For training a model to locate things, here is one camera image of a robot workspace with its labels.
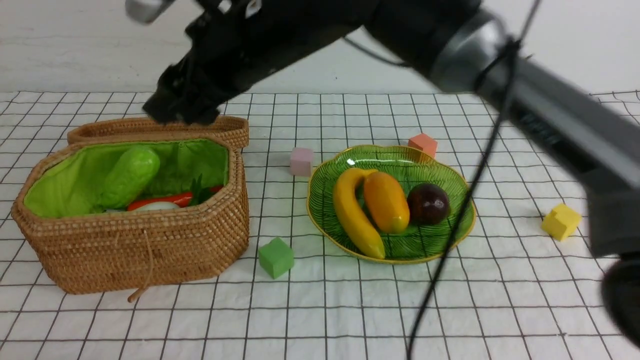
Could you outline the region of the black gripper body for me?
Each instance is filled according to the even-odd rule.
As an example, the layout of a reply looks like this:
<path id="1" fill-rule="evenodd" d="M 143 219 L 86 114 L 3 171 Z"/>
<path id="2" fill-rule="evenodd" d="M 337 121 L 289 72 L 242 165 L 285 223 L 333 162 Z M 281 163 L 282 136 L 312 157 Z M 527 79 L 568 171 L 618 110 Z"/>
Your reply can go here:
<path id="1" fill-rule="evenodd" d="M 201 0 L 185 29 L 190 50 L 142 106 L 160 124 L 210 125 L 220 106 L 361 27 L 368 0 Z"/>

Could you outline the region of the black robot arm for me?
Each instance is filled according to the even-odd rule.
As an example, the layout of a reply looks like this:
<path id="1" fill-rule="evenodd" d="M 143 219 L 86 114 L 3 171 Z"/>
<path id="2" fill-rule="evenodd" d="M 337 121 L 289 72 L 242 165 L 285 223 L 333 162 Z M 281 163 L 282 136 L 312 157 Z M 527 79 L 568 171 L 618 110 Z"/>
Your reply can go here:
<path id="1" fill-rule="evenodd" d="M 639 127 L 524 59 L 519 38 L 480 0 L 201 0 L 191 46 L 142 106 L 161 124 L 210 125 L 218 107 L 299 60 L 364 28 L 443 92 L 473 92 L 583 186 L 590 252 L 618 255 L 601 282 L 603 306 L 639 345 Z"/>

